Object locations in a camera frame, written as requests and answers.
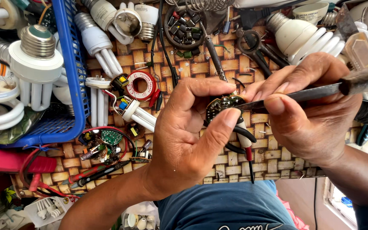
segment woven table surface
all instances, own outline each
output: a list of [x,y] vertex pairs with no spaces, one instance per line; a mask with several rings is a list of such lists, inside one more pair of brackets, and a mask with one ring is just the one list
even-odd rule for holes
[[[230,18],[237,15],[237,10],[230,10]],[[261,35],[265,33],[264,20],[259,21],[253,29],[258,31]],[[249,85],[254,81],[264,80],[263,73],[259,70],[259,67],[254,61],[251,61],[247,56],[241,54],[236,46],[236,35],[231,33],[212,35],[212,41],[214,44],[224,45],[228,50],[225,50],[222,46],[216,47],[218,56],[220,57],[222,67],[225,71],[225,75],[229,82],[237,84],[237,92],[240,93],[243,87],[232,78],[237,78],[245,85]],[[132,44],[122,45],[115,40],[113,36],[109,36],[113,43],[113,52],[115,53],[120,65],[123,68],[124,73],[130,74],[135,69],[143,67],[143,64],[135,65],[134,63],[148,62],[150,58],[151,43],[145,44],[140,39],[135,39]],[[218,78],[217,72],[214,68],[212,60],[210,59],[207,48],[200,46],[201,54],[191,59],[184,59],[176,55],[176,49],[174,49],[167,40],[165,40],[166,50],[173,66],[177,69],[177,74],[180,79],[185,77],[193,78],[206,78],[215,77]],[[279,69],[279,66],[269,61],[269,68],[272,71]],[[106,76],[103,72],[99,62],[91,56],[88,56],[86,61],[90,76]],[[168,98],[173,90],[173,82],[170,69],[164,58],[164,53],[159,39],[154,50],[154,63],[155,72],[160,79],[160,90],[164,93],[164,101],[161,108],[167,103]],[[150,68],[142,69],[141,71],[153,72]],[[149,108],[148,102],[142,102],[140,104],[147,112],[157,117],[158,113],[155,112],[154,107]],[[289,179],[289,178],[306,178],[306,177],[320,177],[325,176],[325,173],[321,168],[316,165],[310,164],[304,161],[302,158],[296,157],[291,154],[286,148],[278,144],[274,138],[271,127],[269,126],[268,115],[266,114],[250,114],[249,111],[243,113],[243,118],[248,130],[255,135],[257,142],[252,144],[253,148],[253,173],[255,180],[273,180],[273,179]],[[116,126],[121,130],[124,130],[125,121],[118,114],[109,115],[109,125]],[[204,132],[205,127],[200,131],[200,136]],[[355,143],[358,133],[361,130],[361,124],[353,122],[352,128],[350,128],[345,137],[346,144],[356,147],[368,153],[368,142],[361,148]],[[141,149],[146,140],[153,140],[153,133],[146,130],[146,134],[142,139],[137,140],[137,147]],[[230,137],[230,143],[236,146],[240,146],[237,136],[233,133]],[[120,142],[120,146],[124,149],[124,141]],[[70,185],[60,185],[63,180],[67,180],[70,175],[76,175],[78,173],[87,170],[94,165],[100,164],[98,160],[85,160],[82,161],[79,155],[82,154],[84,146],[78,141],[73,140],[66,143],[60,143],[54,145],[58,150],[52,149],[46,153],[48,157],[54,157],[57,160],[57,166],[54,173],[42,174],[42,181],[47,185],[53,187],[56,190],[63,192],[64,194],[85,193],[101,183],[109,180],[113,177],[119,176],[124,173],[128,173],[131,170],[135,170],[145,165],[143,163],[131,162],[124,166],[123,169],[119,169],[99,178],[98,180],[91,181],[82,188],[70,189]],[[152,145],[150,146],[150,153],[157,154],[152,151]],[[127,160],[132,156],[132,152],[128,152],[123,160]],[[14,188],[21,197],[33,197],[37,196],[33,192],[23,189],[24,186],[18,178],[17,174],[11,176]],[[223,149],[219,154],[213,168],[208,175],[200,181],[200,184],[211,183],[231,183],[251,180],[248,161],[243,154],[237,154]]]

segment pink fabric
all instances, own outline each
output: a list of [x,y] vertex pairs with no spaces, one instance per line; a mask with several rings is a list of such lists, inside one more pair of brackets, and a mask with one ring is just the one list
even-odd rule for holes
[[295,224],[295,227],[299,230],[309,230],[309,225],[306,225],[303,220],[297,216],[295,216],[294,212],[292,211],[292,209],[290,209],[290,205],[289,202],[287,201],[283,201],[279,196],[278,196],[278,190],[276,191],[276,196],[278,197],[278,199],[283,203],[283,206],[285,206],[286,210],[289,212],[290,217],[292,217],[293,223]]

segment circuit board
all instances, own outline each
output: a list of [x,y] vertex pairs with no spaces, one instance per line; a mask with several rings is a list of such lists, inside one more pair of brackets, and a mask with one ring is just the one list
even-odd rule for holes
[[226,108],[236,107],[245,103],[245,100],[240,96],[228,96],[217,98],[207,105],[206,121],[210,123],[212,119]]
[[102,138],[103,141],[111,145],[118,144],[123,138],[121,134],[109,130],[103,130],[102,133],[100,134],[100,137]]

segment blue plastic basket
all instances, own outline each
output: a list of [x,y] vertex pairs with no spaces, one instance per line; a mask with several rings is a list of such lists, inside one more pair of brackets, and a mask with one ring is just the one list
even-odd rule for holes
[[85,90],[86,64],[81,51],[83,48],[79,42],[80,32],[73,21],[76,13],[75,4],[71,0],[52,0],[52,6],[75,116],[41,119],[27,135],[13,144],[0,144],[0,148],[70,141],[82,133],[86,117],[90,115],[89,99]]

